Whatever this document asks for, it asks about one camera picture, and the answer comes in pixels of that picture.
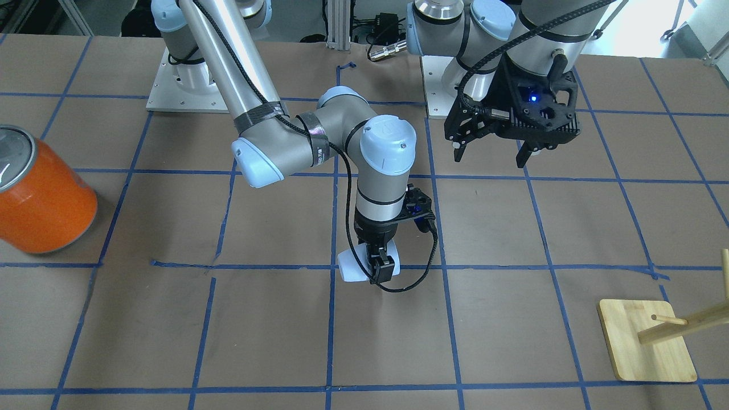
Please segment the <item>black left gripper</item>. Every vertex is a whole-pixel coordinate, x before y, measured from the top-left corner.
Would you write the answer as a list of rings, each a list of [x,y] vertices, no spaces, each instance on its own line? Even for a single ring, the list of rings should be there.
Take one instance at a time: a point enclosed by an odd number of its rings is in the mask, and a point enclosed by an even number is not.
[[[518,168],[524,168],[542,148],[552,150],[581,133],[575,111],[578,84],[567,63],[565,55],[551,58],[547,74],[542,76],[527,72],[508,56],[499,62],[484,104],[510,115],[496,134],[523,141],[515,156]],[[461,162],[469,143],[484,136],[481,128],[481,122],[450,124],[455,162]]]

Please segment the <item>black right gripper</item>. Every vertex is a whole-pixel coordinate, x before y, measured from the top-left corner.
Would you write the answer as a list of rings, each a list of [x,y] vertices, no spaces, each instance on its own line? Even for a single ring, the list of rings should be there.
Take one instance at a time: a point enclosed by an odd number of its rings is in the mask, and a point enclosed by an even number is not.
[[[354,230],[357,244],[366,244],[369,263],[371,265],[372,284],[389,282],[394,274],[396,264],[387,253],[387,244],[398,230],[398,224],[380,222],[366,217],[354,218]]]

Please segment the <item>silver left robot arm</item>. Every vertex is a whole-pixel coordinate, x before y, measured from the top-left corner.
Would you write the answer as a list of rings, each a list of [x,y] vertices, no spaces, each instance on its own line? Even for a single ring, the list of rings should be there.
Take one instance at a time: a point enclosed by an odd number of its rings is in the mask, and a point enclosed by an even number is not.
[[[414,55],[452,59],[443,84],[453,96],[446,140],[466,146],[494,134],[522,143],[519,168],[581,132],[573,67],[607,1],[416,1],[406,42]]]

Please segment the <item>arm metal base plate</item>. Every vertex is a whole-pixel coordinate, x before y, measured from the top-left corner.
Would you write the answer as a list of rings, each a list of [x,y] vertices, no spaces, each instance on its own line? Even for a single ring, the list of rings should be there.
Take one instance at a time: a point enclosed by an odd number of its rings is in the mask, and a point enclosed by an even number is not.
[[[455,57],[440,55],[422,56],[421,68],[428,117],[444,120],[453,106],[458,85],[466,70]]]
[[[208,65],[172,65],[167,49],[149,91],[146,109],[152,112],[227,113]]]

